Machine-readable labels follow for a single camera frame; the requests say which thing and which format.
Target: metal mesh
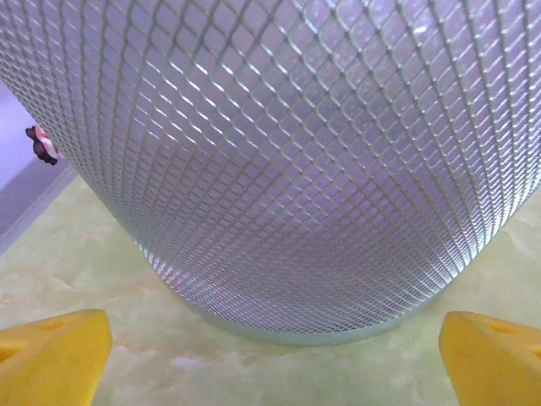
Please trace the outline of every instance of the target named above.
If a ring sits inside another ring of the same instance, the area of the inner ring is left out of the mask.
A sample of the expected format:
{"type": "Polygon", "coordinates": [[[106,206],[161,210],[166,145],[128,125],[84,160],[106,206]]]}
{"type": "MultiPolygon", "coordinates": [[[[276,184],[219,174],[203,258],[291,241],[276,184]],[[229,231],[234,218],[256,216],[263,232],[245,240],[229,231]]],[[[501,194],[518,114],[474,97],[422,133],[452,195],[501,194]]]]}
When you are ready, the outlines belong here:
{"type": "Polygon", "coordinates": [[[538,185],[540,10],[0,0],[0,77],[187,301],[344,332],[439,292],[538,185]]]}

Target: expanded metal mesh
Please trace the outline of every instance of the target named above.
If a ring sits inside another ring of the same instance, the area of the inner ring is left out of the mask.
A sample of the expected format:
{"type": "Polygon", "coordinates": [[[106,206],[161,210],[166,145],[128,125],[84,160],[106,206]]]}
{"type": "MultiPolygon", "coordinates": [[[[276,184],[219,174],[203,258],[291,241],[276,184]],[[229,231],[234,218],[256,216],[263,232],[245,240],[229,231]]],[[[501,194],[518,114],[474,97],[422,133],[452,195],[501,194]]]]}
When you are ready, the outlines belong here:
{"type": "Polygon", "coordinates": [[[0,77],[186,300],[343,332],[439,292],[538,185],[540,10],[0,0],[0,77]]]}

